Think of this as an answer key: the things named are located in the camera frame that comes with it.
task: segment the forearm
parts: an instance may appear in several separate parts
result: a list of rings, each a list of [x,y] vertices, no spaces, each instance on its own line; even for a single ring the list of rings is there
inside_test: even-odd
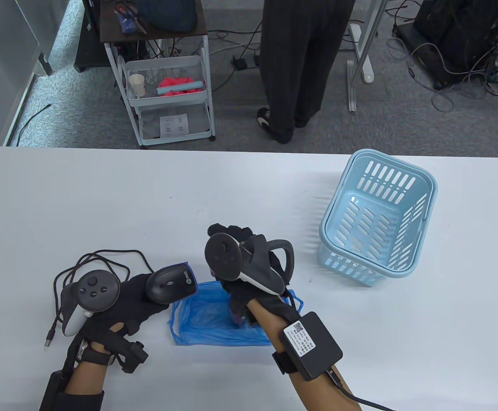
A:
[[[285,348],[279,340],[280,333],[288,326],[288,323],[268,312],[257,300],[251,300],[247,307],[251,310],[265,333],[268,335],[272,345],[278,352],[284,352]],[[333,370],[341,378],[342,385],[349,391],[340,373],[335,367]],[[290,374],[290,381],[300,397],[304,407],[308,411],[360,411],[358,403],[347,399],[329,380],[325,374],[315,380],[305,381],[299,372]]]
[[[91,343],[91,347],[99,352],[107,352],[101,344]],[[81,362],[74,370],[65,389],[70,395],[98,395],[103,391],[107,366]]]

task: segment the hand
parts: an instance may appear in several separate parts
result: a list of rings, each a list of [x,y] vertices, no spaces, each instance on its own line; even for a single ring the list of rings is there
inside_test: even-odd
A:
[[[168,305],[156,304],[146,296],[146,282],[150,276],[151,274],[139,274],[120,284],[120,296],[116,303],[106,311],[93,314],[80,332],[83,334],[87,329],[95,327],[110,329],[123,323],[123,327],[114,331],[121,336],[134,335],[151,315],[167,309]]]
[[[237,226],[229,226],[224,227],[220,224],[214,224],[208,228],[207,234],[211,237],[216,233],[227,233],[234,237],[237,241],[247,241],[249,237],[252,237],[253,231],[245,227],[244,229]],[[278,256],[274,254],[274,252],[268,252],[268,258],[270,259],[270,266],[273,268],[285,281],[285,284],[288,285],[288,278],[286,278],[285,271],[282,268],[282,264],[278,259]],[[296,320],[300,318],[300,314],[296,311],[296,308],[293,305],[290,306],[285,304],[282,299],[278,296],[268,294],[257,287],[242,281],[226,281],[220,278],[217,278],[220,281],[220,285],[222,288],[226,290],[228,294],[230,294],[230,309],[235,315],[243,317],[246,314],[246,306],[249,301],[255,299],[261,303],[261,306],[267,309],[270,313],[273,313],[279,317],[284,318],[288,321],[288,323],[294,323]],[[292,298],[289,291],[286,289],[285,297]]]
[[[125,361],[118,357],[118,362],[127,373],[132,373],[139,364],[145,362],[148,354],[143,350],[144,346],[138,341],[129,342],[124,336],[134,335],[151,315],[168,307],[156,304],[147,297],[146,282],[150,276],[151,274],[139,274],[123,282],[116,303],[106,311],[95,313],[87,319],[73,344],[79,344],[79,341],[86,338],[92,344],[100,344],[97,348],[122,355]]]

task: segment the black mouse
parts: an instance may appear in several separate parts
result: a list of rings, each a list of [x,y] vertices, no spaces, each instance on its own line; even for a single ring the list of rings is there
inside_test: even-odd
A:
[[[147,280],[146,293],[157,304],[172,304],[198,290],[198,283],[187,262],[162,268]]]

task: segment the white paper sheet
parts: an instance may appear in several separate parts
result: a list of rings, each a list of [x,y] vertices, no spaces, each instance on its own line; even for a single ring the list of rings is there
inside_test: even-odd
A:
[[[160,137],[179,137],[189,135],[188,116],[181,114],[179,116],[160,117]]]

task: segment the floor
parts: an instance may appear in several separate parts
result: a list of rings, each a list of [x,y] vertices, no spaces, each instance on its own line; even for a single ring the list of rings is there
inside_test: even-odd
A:
[[[261,19],[261,5],[247,0],[207,0],[204,3],[209,29],[252,31]],[[96,147],[137,149],[130,122],[114,88],[110,68],[79,74],[73,69],[77,36],[82,22],[80,0],[71,0],[50,56],[55,72],[34,83],[19,121],[46,104],[53,104],[26,127],[21,146]],[[353,18],[362,18],[355,10]],[[270,141],[255,121],[258,108],[266,105],[258,70],[237,72],[213,94],[217,139],[173,143],[157,149],[264,151],[303,153],[353,153],[371,147],[394,155],[498,157],[498,97],[474,100],[451,94],[454,109],[442,113],[430,102],[432,94],[409,76],[407,65],[388,53],[393,19],[384,16],[371,49],[374,84],[357,85],[357,112],[347,110],[345,61],[352,52],[339,52],[329,77],[322,110],[302,130],[296,130],[286,146]],[[231,36],[246,42],[249,36]],[[211,41],[212,51],[228,44]],[[186,43],[179,45],[192,50]],[[231,72],[228,60],[235,52],[211,57],[212,82],[222,83]],[[423,82],[425,76],[417,70]],[[482,90],[474,89],[475,94]],[[18,138],[18,130],[13,142]]]

